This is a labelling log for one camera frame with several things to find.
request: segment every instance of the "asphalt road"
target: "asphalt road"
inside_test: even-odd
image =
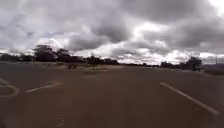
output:
[[[82,72],[0,64],[0,78],[20,90],[0,97],[0,128],[224,125],[221,76],[136,67]]]

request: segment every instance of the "tree line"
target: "tree line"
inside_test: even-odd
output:
[[[173,65],[172,63],[162,62],[161,67],[162,68],[170,68],[170,69],[183,69],[183,70],[193,70],[193,71],[200,71],[202,61],[199,58],[191,57],[187,60],[186,63],[180,63]]]
[[[21,61],[21,62],[64,62],[64,63],[88,63],[92,65],[96,64],[119,64],[117,60],[107,58],[101,59],[99,57],[79,57],[73,56],[69,53],[69,50],[60,48],[56,51],[49,45],[37,45],[34,49],[33,55],[12,55],[9,53],[3,53],[0,56],[1,61]]]
[[[33,55],[11,55],[8,53],[1,54],[0,60],[1,61],[22,61],[22,62],[64,62],[64,63],[87,63],[91,65],[97,64],[109,64],[109,65],[118,65],[118,61],[107,58],[101,59],[99,57],[91,56],[91,57],[79,57],[73,56],[69,54],[69,50],[60,48],[54,51],[48,45],[37,45],[34,49]],[[191,57],[186,63],[180,64],[172,64],[168,62],[162,62],[160,65],[147,65],[146,63],[143,64],[123,64],[126,66],[144,66],[144,67],[162,67],[162,68],[170,68],[170,69],[183,69],[183,70],[199,70],[202,61],[199,58]]]

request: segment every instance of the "cloudy sky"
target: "cloudy sky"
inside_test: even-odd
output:
[[[223,0],[0,0],[0,51],[37,44],[120,62],[224,60]]]

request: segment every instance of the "dark cloud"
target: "dark cloud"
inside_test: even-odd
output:
[[[108,41],[105,37],[89,34],[80,34],[72,36],[69,40],[69,45],[66,46],[66,48],[73,51],[95,49],[107,42]]]
[[[113,43],[125,41],[130,37],[130,31],[123,17],[116,14],[106,17],[106,19],[100,21],[98,26],[93,26],[92,29],[94,33],[106,36]]]
[[[137,17],[160,23],[214,14],[208,0],[122,0],[122,6]]]

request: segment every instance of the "white road marking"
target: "white road marking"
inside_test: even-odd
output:
[[[211,112],[213,115],[219,115],[219,114],[220,114],[219,111],[217,111],[217,110],[215,110],[215,109],[213,109],[213,108],[207,106],[206,104],[204,104],[204,103],[198,101],[197,99],[195,99],[195,98],[193,98],[193,97],[191,97],[191,96],[188,96],[187,94],[185,94],[185,93],[183,93],[183,92],[181,92],[181,91],[179,91],[179,90],[177,90],[177,89],[175,89],[175,88],[169,86],[168,84],[166,84],[166,83],[160,83],[160,84],[163,85],[164,87],[167,87],[167,88],[169,88],[170,90],[172,90],[172,91],[178,93],[179,95],[182,95],[183,97],[189,99],[190,101],[194,102],[195,104],[197,104],[197,105],[203,107],[203,108],[206,109],[207,111]]]
[[[0,82],[2,82],[3,84],[5,84],[6,86],[10,85],[9,82],[7,82],[6,80],[1,79],[1,78],[0,78]]]
[[[58,121],[60,123],[56,126],[56,128],[63,126],[64,125],[64,122],[65,122],[65,120],[63,118],[61,118],[61,117],[58,118]]]
[[[46,86],[43,86],[43,87],[27,90],[26,92],[35,92],[35,91],[38,91],[38,90],[41,90],[41,89],[54,88],[54,87],[59,86],[59,85],[62,85],[62,83],[59,83],[59,82],[56,83],[55,82],[55,83],[53,83],[51,85],[46,85]]]
[[[10,96],[16,96],[16,95],[18,95],[20,93],[20,90],[17,87],[11,85],[8,81],[0,78],[0,82],[5,84],[5,86],[4,85],[0,85],[0,89],[4,88],[4,87],[9,87],[9,88],[12,88],[13,91],[14,91],[13,94],[10,94],[10,95],[0,95],[1,98],[10,97]]]

